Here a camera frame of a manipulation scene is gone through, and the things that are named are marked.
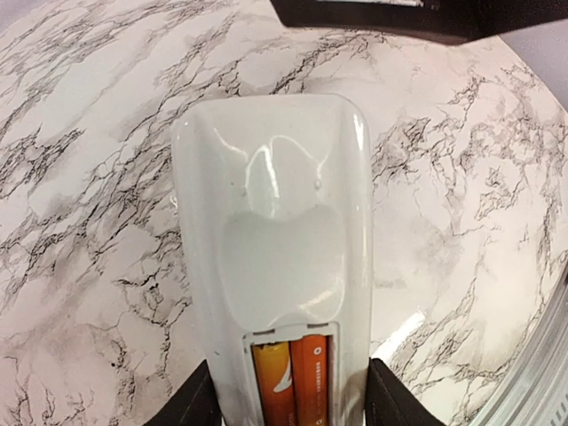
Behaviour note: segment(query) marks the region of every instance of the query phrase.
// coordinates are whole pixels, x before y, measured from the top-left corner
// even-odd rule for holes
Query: white swoosh on battery
[[[287,388],[292,386],[292,374],[290,374],[290,360],[288,360],[288,366],[286,367],[286,373],[282,376],[280,383],[274,388],[274,393],[279,393],[285,391]]]

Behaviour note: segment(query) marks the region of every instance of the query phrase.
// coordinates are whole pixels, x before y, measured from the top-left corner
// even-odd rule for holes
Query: marble surface
[[[200,362],[170,125],[333,92],[373,140],[373,352],[467,424],[568,249],[566,112],[499,39],[286,30],[268,1],[54,0],[0,36],[0,424],[139,425]]]

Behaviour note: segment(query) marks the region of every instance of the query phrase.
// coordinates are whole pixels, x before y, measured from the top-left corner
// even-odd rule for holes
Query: marble table
[[[463,425],[567,260],[566,112],[500,40],[287,30],[267,0],[54,0],[0,36],[0,425],[140,425],[202,359],[170,125],[340,93],[373,140],[373,353]]]

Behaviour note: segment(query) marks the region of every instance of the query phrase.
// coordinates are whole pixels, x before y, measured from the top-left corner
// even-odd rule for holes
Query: glossy white plastic
[[[333,339],[330,424],[362,424],[373,233],[361,112],[332,95],[206,101],[177,123],[172,149],[201,343],[227,426],[263,424],[250,345],[315,332]]]

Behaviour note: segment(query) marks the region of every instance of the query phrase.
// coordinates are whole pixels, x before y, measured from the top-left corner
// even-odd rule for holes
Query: orange battery
[[[327,338],[292,342],[292,370],[299,426],[327,426]]]
[[[253,346],[264,426],[296,426],[289,343]]]

